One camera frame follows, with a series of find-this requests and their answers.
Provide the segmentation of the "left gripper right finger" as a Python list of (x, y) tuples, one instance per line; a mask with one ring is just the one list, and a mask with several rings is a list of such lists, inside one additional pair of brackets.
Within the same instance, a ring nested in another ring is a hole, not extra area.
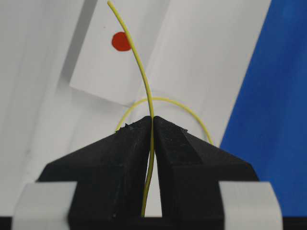
[(222, 220), (219, 181), (258, 181), (252, 165), (154, 117), (162, 216), (174, 220)]

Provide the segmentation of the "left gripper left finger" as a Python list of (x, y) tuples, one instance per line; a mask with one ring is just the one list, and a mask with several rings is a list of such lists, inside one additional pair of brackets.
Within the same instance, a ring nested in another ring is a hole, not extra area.
[(116, 133), (48, 163), (39, 182), (76, 182), (71, 222), (139, 217), (152, 120), (145, 116)]

